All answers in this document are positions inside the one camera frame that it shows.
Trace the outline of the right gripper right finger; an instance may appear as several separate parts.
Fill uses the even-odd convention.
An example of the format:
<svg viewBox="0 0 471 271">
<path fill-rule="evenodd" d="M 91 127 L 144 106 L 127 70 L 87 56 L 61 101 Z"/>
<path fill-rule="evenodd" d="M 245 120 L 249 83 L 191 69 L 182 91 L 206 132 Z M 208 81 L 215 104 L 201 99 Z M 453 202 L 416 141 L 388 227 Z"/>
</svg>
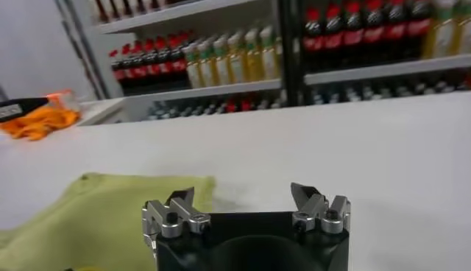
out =
<svg viewBox="0 0 471 271">
<path fill-rule="evenodd" d="M 297 210 L 291 215 L 292 225 L 302 232 L 320 228 L 323 233 L 340 234 L 350 231 L 350 201 L 336 195 L 330 203 L 313 186 L 291 183 L 291 195 Z"/>
</svg>

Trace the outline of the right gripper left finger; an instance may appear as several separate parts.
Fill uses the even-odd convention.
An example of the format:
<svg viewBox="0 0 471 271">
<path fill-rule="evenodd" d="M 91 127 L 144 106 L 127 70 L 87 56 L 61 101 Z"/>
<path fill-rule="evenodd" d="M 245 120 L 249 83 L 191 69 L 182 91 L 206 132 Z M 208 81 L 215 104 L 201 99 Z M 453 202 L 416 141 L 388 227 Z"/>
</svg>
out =
<svg viewBox="0 0 471 271">
<path fill-rule="evenodd" d="M 191 233 L 202 235 L 210 227 L 211 217 L 193 207 L 194 192 L 194 187 L 190 187 L 173 191 L 164 203 L 159 200 L 145 202 L 141 209 L 144 237 L 177 238 L 182 235 L 185 225 Z"/>
</svg>

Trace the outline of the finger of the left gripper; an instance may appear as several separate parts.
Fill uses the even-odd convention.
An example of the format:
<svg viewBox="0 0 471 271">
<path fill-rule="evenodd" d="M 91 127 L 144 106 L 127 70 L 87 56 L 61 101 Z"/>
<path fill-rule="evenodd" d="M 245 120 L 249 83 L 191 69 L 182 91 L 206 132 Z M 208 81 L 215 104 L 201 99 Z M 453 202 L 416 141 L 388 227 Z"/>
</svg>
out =
<svg viewBox="0 0 471 271">
<path fill-rule="evenodd" d="M 46 97 L 10 99 L 1 102 L 1 123 L 25 116 L 32 111 L 47 105 Z"/>
</svg>

